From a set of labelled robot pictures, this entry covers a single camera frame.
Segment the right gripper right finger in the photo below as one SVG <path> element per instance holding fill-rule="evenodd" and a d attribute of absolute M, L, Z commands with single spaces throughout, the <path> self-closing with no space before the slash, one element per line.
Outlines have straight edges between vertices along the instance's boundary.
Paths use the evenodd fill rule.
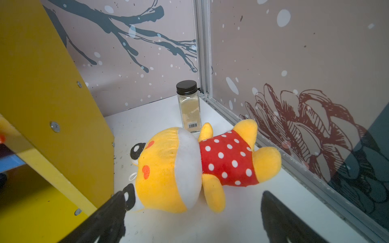
<path fill-rule="evenodd" d="M 271 243 L 327 242 L 269 191 L 262 195 L 261 214 Z"/>

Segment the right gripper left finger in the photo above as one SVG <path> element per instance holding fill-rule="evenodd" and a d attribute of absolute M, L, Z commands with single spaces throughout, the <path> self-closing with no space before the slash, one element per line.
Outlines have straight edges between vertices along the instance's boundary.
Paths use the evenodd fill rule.
<path fill-rule="evenodd" d="M 61 243 L 118 243 L 125 236 L 126 197 L 121 191 L 64 237 Z"/>

